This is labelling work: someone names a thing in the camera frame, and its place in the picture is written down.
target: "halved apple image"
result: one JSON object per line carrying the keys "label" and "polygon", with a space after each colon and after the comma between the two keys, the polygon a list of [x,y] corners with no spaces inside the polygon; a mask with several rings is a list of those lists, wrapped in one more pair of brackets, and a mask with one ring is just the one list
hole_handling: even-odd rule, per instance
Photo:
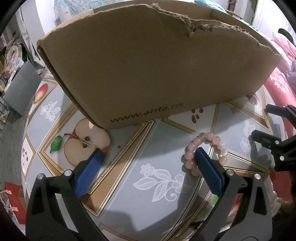
{"label": "halved apple image", "polygon": [[47,84],[41,85],[35,94],[33,103],[36,104],[45,94],[47,90]]}
{"label": "halved apple image", "polygon": [[65,142],[64,153],[67,160],[77,166],[80,161],[87,160],[96,148],[100,148],[105,155],[109,145],[108,132],[84,118],[76,124],[73,133]]}

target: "blue gripper pad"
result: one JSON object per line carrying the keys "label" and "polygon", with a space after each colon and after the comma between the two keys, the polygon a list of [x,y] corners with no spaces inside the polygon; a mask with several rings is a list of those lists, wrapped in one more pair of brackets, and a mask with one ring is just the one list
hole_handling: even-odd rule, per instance
{"label": "blue gripper pad", "polygon": [[198,166],[211,192],[219,198],[223,196],[223,179],[211,163],[211,159],[202,147],[196,149],[194,161]]}
{"label": "blue gripper pad", "polygon": [[74,193],[77,198],[87,193],[87,190],[101,169],[103,159],[102,150],[97,149],[95,153],[92,153],[85,168],[76,178]]}

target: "purple fabric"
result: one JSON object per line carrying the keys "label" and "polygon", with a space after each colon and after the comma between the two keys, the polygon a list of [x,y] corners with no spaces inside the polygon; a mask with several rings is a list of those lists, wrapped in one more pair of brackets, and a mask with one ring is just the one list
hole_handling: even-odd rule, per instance
{"label": "purple fabric", "polygon": [[294,93],[296,93],[296,62],[292,62],[291,71],[287,71],[287,81]]}

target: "silver screw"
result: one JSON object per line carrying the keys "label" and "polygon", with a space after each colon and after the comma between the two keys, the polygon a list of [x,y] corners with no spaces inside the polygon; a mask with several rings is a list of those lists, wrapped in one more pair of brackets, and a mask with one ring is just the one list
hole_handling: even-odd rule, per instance
{"label": "silver screw", "polygon": [[261,178],[261,176],[258,174],[258,173],[256,173],[255,175],[254,175],[254,177],[256,178],[256,179],[260,179]]}
{"label": "silver screw", "polygon": [[65,176],[70,176],[72,174],[72,170],[66,170],[65,172],[64,172],[64,175]]}
{"label": "silver screw", "polygon": [[37,175],[37,179],[41,180],[44,177],[44,175],[42,173]]}
{"label": "silver screw", "polygon": [[229,176],[233,176],[233,175],[234,175],[234,171],[231,170],[231,169],[227,169],[227,170],[226,170],[226,173],[227,173]]}

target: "beaded bracelet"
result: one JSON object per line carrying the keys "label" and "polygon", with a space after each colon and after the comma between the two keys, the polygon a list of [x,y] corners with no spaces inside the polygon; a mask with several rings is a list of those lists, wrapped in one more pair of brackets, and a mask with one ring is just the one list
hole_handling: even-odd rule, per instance
{"label": "beaded bracelet", "polygon": [[221,165],[225,165],[227,163],[227,155],[228,155],[228,150],[225,148],[224,144],[221,142],[220,137],[215,136],[213,133],[200,133],[199,136],[194,138],[192,142],[189,143],[187,146],[187,151],[185,151],[184,157],[187,160],[185,163],[185,166],[187,169],[191,169],[191,175],[197,177],[200,175],[200,170],[196,166],[195,161],[193,160],[194,157],[194,151],[198,146],[200,146],[204,141],[210,141],[211,145],[216,146],[221,153],[218,155],[219,157],[219,162]]}

